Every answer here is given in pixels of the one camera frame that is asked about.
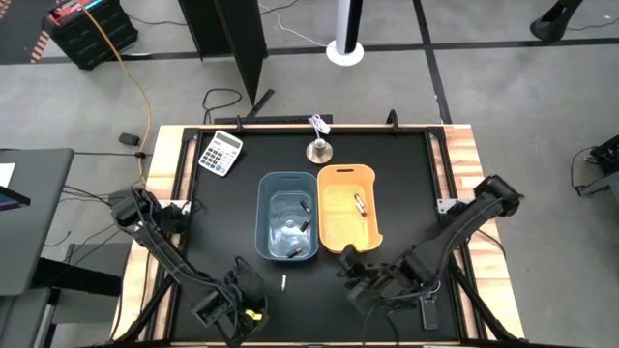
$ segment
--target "gray floor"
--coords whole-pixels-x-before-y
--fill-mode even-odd
[[[262,1],[270,8],[286,3]],[[533,40],[528,25],[551,3],[426,0],[424,6],[432,40],[457,43]],[[157,6],[146,0],[124,0],[123,4],[144,20],[184,20],[172,0]],[[335,1],[300,0],[280,11],[281,21],[327,44],[333,39],[334,8]],[[605,23],[617,15],[616,2],[586,1],[571,26]],[[265,15],[263,24],[270,47],[311,45],[281,31],[274,14]],[[139,29],[139,44],[132,48],[135,53],[194,50],[185,27]],[[603,37],[619,37],[619,23],[566,35]],[[412,3],[367,1],[360,41],[418,43]],[[49,45],[45,54],[60,53]],[[578,198],[570,188],[569,169],[577,150],[600,144],[619,130],[618,47],[452,50],[438,51],[436,57],[454,122],[473,125],[486,174],[500,174],[526,194],[519,212],[499,221],[526,336],[542,343],[616,346],[619,206],[608,194]],[[144,61],[128,66],[152,102],[152,136],[159,125],[199,123],[207,89],[243,90],[231,59]],[[69,146],[81,151],[131,152],[118,144],[118,133],[144,130],[142,101],[114,63],[92,72],[71,64],[3,66],[0,76],[0,147]],[[347,69],[335,67],[322,54],[272,56],[264,63],[258,93],[268,88],[277,92],[261,115],[329,112],[337,122],[370,123],[383,122],[394,108],[402,122],[440,122],[421,51],[368,53],[360,65]],[[230,98],[215,95],[209,104]],[[245,98],[215,111],[214,116],[245,115],[249,108]],[[575,175],[584,183],[599,173],[579,164]],[[76,157],[69,184],[102,193],[136,179],[137,165],[131,158]],[[108,224],[105,207],[64,202],[48,242],[62,239],[68,230],[72,234],[64,244],[46,248],[44,255],[62,259],[67,243],[81,243]],[[118,235],[113,241],[129,239]],[[84,330],[103,341],[110,325]],[[61,330],[55,346],[83,343],[77,332],[76,328]]]

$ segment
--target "blue plastic bin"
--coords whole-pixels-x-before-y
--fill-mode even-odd
[[[273,172],[260,180],[255,225],[255,248],[268,260],[304,261],[318,251],[318,184],[304,172]],[[301,205],[311,209],[308,214]],[[301,226],[308,217],[305,231]],[[300,247],[301,253],[287,254]]]

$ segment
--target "white calculator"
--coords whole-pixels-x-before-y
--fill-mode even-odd
[[[219,176],[225,176],[239,156],[243,141],[225,131],[218,130],[211,143],[200,156],[199,164]]]

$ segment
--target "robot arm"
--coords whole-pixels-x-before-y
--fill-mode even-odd
[[[181,286],[196,319],[205,327],[216,325],[228,346],[239,346],[266,323],[266,294],[260,277],[245,260],[237,257],[235,266],[219,281],[196,270],[165,237],[187,217],[180,208],[171,205],[162,209],[152,193],[135,189],[112,207],[112,217]],[[221,320],[225,318],[233,323],[232,334],[223,329]]]
[[[377,305],[414,306],[420,296],[436,289],[453,250],[489,219],[515,213],[522,197],[498,176],[483,180],[475,196],[471,203],[450,209],[451,221],[436,238],[412,246],[391,264],[366,266],[358,261],[354,246],[344,250],[339,276],[347,278],[348,299],[362,315]]]

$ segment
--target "yellow tag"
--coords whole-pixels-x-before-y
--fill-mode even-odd
[[[262,320],[262,314],[260,313],[255,313],[253,310],[251,309],[246,309],[245,310],[245,314],[247,314],[251,319],[255,320],[255,321],[259,321]]]

